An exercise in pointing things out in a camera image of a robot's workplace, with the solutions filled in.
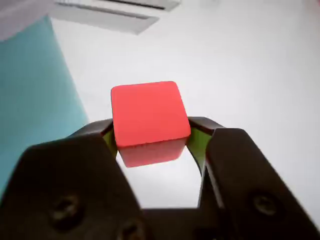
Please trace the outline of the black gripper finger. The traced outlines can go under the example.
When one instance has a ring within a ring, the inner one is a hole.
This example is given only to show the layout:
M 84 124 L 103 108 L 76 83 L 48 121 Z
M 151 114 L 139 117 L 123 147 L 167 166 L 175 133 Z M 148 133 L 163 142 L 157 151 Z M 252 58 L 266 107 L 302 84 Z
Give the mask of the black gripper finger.
M 28 147 L 0 203 L 3 240 L 148 240 L 150 231 L 111 146 L 111 119 Z
M 245 130 L 199 116 L 189 123 L 209 135 L 206 168 L 236 239 L 319 239 L 317 227 Z

